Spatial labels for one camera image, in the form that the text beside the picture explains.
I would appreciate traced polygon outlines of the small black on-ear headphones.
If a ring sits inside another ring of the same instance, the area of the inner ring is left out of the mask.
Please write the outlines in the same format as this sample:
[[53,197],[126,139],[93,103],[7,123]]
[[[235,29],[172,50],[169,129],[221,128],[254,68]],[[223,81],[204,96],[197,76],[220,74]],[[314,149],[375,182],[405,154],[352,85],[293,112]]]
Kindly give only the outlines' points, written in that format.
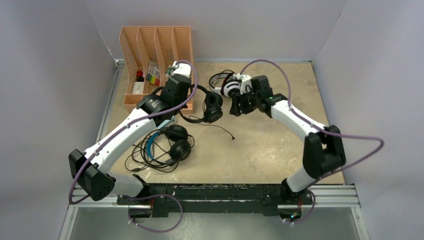
[[203,101],[203,118],[190,119],[189,117],[184,116],[181,112],[179,112],[179,115],[182,117],[183,120],[192,124],[212,124],[218,121],[223,116],[223,98],[221,97],[221,95],[216,92],[212,92],[201,85],[197,86],[197,90],[200,90],[205,93],[205,99]]

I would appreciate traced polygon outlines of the white and black headphones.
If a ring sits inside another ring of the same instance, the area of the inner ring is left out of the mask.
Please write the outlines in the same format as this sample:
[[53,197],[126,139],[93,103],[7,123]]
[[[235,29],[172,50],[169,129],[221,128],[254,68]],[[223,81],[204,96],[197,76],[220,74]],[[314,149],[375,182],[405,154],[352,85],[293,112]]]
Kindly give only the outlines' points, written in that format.
[[242,81],[236,78],[236,73],[230,69],[225,69],[214,74],[208,80],[210,89],[227,98],[231,98],[234,93],[239,93]]

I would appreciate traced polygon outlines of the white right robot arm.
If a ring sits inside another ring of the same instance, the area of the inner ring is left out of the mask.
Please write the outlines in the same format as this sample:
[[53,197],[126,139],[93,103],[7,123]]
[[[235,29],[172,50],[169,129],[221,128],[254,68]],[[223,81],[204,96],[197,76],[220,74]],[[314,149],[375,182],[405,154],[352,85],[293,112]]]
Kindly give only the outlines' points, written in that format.
[[251,77],[238,73],[233,77],[235,89],[224,91],[232,100],[231,115],[238,117],[259,110],[284,124],[303,142],[301,168],[281,183],[280,196],[284,202],[294,203],[304,189],[346,164],[338,127],[314,123],[310,117],[289,105],[286,96],[274,94],[265,75]]

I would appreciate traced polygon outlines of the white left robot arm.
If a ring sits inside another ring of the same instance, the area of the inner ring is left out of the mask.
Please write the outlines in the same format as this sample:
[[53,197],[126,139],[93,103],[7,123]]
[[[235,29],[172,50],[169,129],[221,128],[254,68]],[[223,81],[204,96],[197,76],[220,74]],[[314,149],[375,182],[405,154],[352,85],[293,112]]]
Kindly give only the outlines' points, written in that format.
[[68,155],[73,182],[68,201],[76,205],[87,198],[102,200],[109,194],[130,197],[138,205],[146,203],[149,191],[137,175],[110,173],[112,166],[138,139],[159,130],[194,97],[199,80],[194,73],[174,73],[155,93],[144,97],[124,121],[105,138],[84,151],[74,149]]

